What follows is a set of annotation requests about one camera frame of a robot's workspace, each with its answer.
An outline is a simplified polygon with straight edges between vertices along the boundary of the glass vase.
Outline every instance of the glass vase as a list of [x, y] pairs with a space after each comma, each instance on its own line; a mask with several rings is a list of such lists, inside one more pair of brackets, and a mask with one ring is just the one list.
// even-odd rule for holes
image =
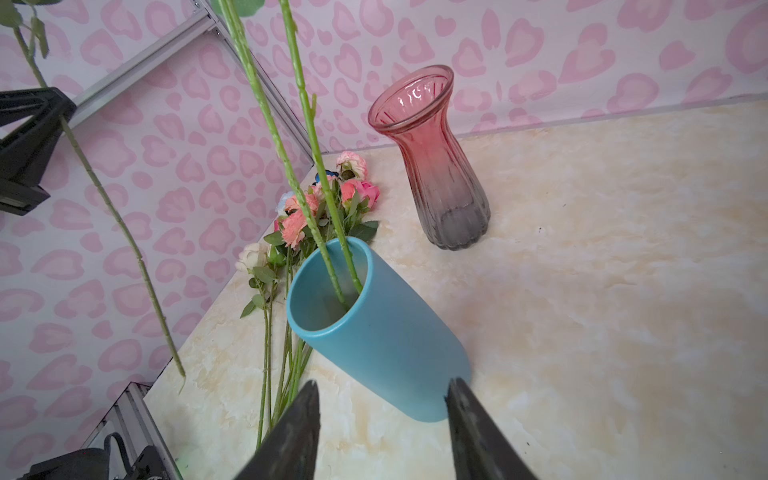
[[406, 163], [424, 233], [442, 249], [459, 250], [488, 231], [488, 198], [448, 126], [453, 70], [421, 68], [373, 102], [368, 123], [392, 138]]

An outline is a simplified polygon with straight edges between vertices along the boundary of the metal frame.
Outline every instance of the metal frame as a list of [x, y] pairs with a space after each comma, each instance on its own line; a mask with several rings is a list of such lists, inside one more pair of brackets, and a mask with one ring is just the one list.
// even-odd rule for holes
[[[237, 51], [226, 25], [217, 17], [207, 0], [191, 1], [196, 8], [191, 17], [74, 98], [78, 109], [69, 121], [72, 127], [81, 124], [86, 118], [96, 113], [155, 67], [166, 61], [171, 55], [206, 32], [215, 33], [227, 45], [227, 49], [234, 56], [237, 64], [240, 65], [240, 59], [237, 57]], [[314, 162], [306, 129], [270, 80], [269, 75], [259, 65], [259, 62], [255, 58], [253, 62], [256, 65], [257, 74], [273, 114], [283, 122], [290, 135], [304, 150], [304, 154]]]

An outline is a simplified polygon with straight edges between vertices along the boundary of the table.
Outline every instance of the table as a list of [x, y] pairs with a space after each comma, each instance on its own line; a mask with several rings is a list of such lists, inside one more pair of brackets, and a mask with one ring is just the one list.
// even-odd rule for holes
[[[761, 101], [464, 138], [493, 213], [459, 252], [425, 238], [399, 151], [361, 152], [382, 191], [372, 248], [461, 340], [541, 480], [768, 478], [767, 125]], [[184, 389], [169, 367], [147, 394], [186, 480], [232, 478], [255, 449], [251, 295], [236, 273], [180, 350]], [[320, 354], [307, 372], [315, 478], [453, 478], [446, 421], [411, 420]]]

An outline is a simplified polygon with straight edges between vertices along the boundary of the vase rim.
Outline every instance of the vase rim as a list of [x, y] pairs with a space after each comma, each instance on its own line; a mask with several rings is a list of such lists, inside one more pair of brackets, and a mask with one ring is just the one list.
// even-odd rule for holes
[[[430, 101], [424, 108], [413, 115], [391, 124], [384, 124], [376, 120], [376, 116], [383, 108], [384, 104], [400, 91], [405, 90], [409, 85], [431, 74], [440, 74], [445, 77], [445, 87]], [[381, 95], [373, 102], [368, 110], [368, 125], [380, 134], [398, 134], [410, 128], [416, 127], [431, 117], [438, 109], [448, 102], [453, 90], [453, 69], [448, 65], [430, 65], [420, 68], [400, 78], [389, 88], [384, 90]]]
[[[323, 336], [326, 336], [330, 333], [332, 333], [334, 330], [337, 330], [344, 326], [345, 323], [349, 322], [349, 319], [352, 318], [356, 313], [357, 310], [360, 310], [360, 305], [362, 305], [365, 302], [366, 297], [368, 296], [368, 293], [370, 291], [369, 284], [370, 282], [368, 279], [370, 279], [374, 273], [375, 270], [375, 262], [373, 261], [373, 255], [371, 247], [368, 246], [367, 243], [360, 240], [356, 237], [347, 237], [346, 238], [347, 243], [350, 243], [352, 245], [355, 245], [356, 247], [359, 247], [364, 254], [366, 255], [366, 262], [368, 263], [368, 273], [366, 274], [366, 282], [362, 285], [362, 292], [355, 300], [355, 303], [352, 304], [352, 306], [349, 308], [349, 310], [341, 316], [337, 321], [331, 323], [327, 327], [319, 330], [307, 330], [304, 329], [301, 325], [299, 325], [295, 320], [293, 320], [293, 315], [290, 313], [290, 306], [293, 302], [293, 294], [296, 292], [296, 289], [292, 288], [288, 292], [288, 298], [286, 299], [286, 315], [288, 316], [288, 321], [290, 323], [291, 328], [294, 332], [296, 332], [297, 335], [301, 336], [302, 338], [320, 338]], [[326, 245], [335, 245], [339, 243], [338, 238], [334, 238], [333, 240], [326, 242]], [[315, 250], [310, 254], [309, 257], [307, 257], [306, 260], [304, 260], [303, 265], [299, 268], [299, 271], [296, 272], [296, 276], [293, 278], [293, 282], [295, 283], [297, 280], [300, 279], [300, 277], [303, 274], [306, 274], [306, 270], [303, 268], [304, 265], [307, 265], [310, 263], [310, 261], [317, 261], [317, 256], [320, 255], [320, 249]]]

